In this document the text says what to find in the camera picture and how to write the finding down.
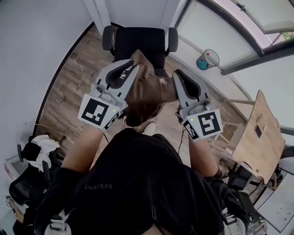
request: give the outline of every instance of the small bin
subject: small bin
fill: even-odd
[[[197,67],[201,70],[206,70],[211,67],[218,66],[220,63],[220,58],[215,51],[207,49],[205,52],[197,59]]]

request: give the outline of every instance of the black shirt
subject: black shirt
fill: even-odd
[[[209,181],[217,182],[217,191],[218,185],[226,187],[221,180]],[[65,168],[56,174],[35,228],[43,234],[50,218],[64,209],[72,234],[139,235],[157,224],[174,235],[218,235],[225,207],[209,182],[179,161],[169,142],[125,129],[88,174]]]

